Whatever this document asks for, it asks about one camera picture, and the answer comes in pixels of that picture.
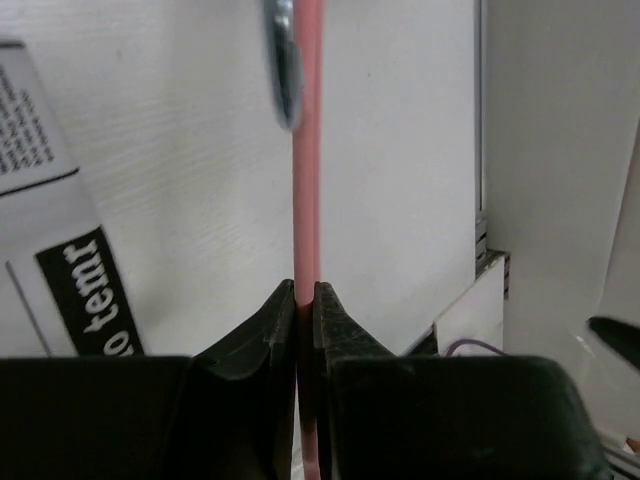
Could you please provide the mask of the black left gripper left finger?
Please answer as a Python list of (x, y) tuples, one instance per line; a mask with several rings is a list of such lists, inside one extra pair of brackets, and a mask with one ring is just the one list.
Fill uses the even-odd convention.
[(247, 320), (194, 359), (191, 476), (288, 479), (295, 301), (285, 279)]

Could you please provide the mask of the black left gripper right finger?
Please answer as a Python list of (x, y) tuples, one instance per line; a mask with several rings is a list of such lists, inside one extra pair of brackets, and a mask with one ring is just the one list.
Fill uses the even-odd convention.
[(334, 287), (315, 284), (313, 357), (323, 479), (391, 479), (397, 469), (396, 357), (346, 311)]

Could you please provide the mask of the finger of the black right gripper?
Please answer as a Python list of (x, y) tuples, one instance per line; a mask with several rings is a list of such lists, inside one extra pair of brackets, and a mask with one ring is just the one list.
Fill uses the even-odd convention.
[(636, 371), (640, 368), (640, 332), (629, 323), (603, 316), (587, 321), (589, 330)]

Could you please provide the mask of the newspaper print trousers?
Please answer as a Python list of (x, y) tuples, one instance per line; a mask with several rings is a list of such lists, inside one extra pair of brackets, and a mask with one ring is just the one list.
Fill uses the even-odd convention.
[(144, 354), (102, 222), (24, 43), (1, 43), (1, 355)]

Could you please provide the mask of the pink clothes hanger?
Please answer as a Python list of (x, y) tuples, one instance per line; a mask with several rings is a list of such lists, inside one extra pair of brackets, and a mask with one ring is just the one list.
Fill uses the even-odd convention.
[(298, 401), (304, 477), (321, 477), (313, 383), (315, 283), (320, 280), (320, 148), (324, 3), (297, 1), (296, 41), (304, 73), (302, 111), (293, 133), (294, 293), (298, 334)]

